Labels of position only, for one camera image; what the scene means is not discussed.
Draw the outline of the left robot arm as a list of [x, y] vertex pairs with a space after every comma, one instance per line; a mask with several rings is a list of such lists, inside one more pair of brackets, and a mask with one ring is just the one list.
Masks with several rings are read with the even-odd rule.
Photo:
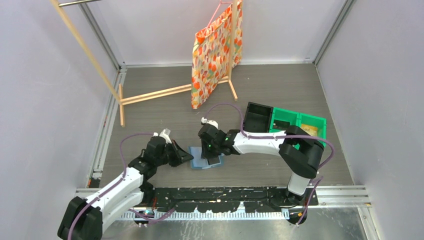
[[62, 240], [100, 240], [107, 228], [130, 208], [148, 207], [154, 199], [154, 187], [148, 180], [158, 167], [177, 167], [194, 157], [167, 136], [152, 136], [123, 172], [105, 187], [68, 204], [57, 235]]

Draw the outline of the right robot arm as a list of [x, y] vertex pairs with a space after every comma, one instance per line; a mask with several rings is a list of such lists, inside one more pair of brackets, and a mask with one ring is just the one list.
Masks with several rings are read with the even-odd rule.
[[285, 198], [299, 205], [306, 197], [310, 180], [317, 176], [325, 146], [316, 136], [296, 125], [274, 133], [244, 132], [231, 129], [224, 132], [211, 123], [204, 123], [198, 132], [201, 156], [265, 154], [281, 157], [291, 169]]

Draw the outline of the dark credit card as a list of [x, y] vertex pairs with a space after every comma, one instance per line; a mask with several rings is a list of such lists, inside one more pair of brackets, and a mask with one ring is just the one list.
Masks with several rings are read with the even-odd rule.
[[209, 168], [219, 167], [223, 164], [221, 157], [207, 158], [206, 162]]

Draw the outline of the blue leather card holder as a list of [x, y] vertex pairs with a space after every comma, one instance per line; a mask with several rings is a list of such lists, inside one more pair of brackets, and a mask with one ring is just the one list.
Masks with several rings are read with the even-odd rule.
[[[198, 146], [189, 146], [188, 152], [193, 155], [193, 159], [190, 161], [190, 165], [192, 169], [205, 170], [210, 169], [212, 167], [208, 167], [207, 159], [201, 157], [202, 148]], [[224, 164], [224, 156], [220, 156], [222, 165]]]

